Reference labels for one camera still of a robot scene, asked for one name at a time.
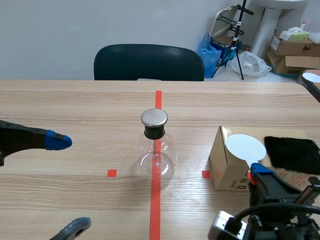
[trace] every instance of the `chair backrest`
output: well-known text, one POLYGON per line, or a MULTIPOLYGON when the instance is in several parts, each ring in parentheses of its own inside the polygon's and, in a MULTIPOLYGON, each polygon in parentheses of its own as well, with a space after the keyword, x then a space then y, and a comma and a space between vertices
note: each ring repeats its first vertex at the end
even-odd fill
POLYGON ((153 44, 116 44, 94 59, 95 80, 203 81, 204 63, 194 51, 153 44))

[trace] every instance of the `metal lid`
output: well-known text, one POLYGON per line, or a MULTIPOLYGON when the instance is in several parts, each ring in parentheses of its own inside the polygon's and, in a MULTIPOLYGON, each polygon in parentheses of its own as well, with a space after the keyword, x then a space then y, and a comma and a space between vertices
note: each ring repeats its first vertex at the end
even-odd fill
POLYGON ((141 122, 148 128, 159 128, 168 121, 168 114, 159 108, 151 108, 141 115, 141 122))

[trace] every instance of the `white paper circle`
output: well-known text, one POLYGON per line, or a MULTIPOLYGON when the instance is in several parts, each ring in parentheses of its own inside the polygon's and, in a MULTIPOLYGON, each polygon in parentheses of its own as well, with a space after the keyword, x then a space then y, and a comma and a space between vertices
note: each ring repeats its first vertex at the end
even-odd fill
POLYGON ((239 159, 245 160, 249 167, 263 159, 266 154, 265 146, 256 138, 245 134, 234 134, 225 141, 226 148, 239 159))
POLYGON ((311 72, 305 72, 302 77, 313 83, 320 83, 320 76, 311 72))

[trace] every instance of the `glass bottle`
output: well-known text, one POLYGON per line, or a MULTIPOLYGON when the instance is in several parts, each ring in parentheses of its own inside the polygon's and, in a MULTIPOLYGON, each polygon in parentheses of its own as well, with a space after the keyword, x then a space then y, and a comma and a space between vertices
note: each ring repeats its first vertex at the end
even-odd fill
POLYGON ((177 163, 177 147, 173 138, 166 133, 167 113, 151 108, 141 115, 144 134, 138 139, 135 156, 138 172, 151 177, 169 177, 177 163))

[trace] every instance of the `black sponge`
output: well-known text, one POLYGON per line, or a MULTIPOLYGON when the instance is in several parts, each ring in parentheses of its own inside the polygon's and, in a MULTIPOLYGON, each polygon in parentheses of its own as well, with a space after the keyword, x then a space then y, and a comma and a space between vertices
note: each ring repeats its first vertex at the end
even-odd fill
POLYGON ((264 145, 273 167, 320 175, 320 149, 314 141, 266 136, 264 145))

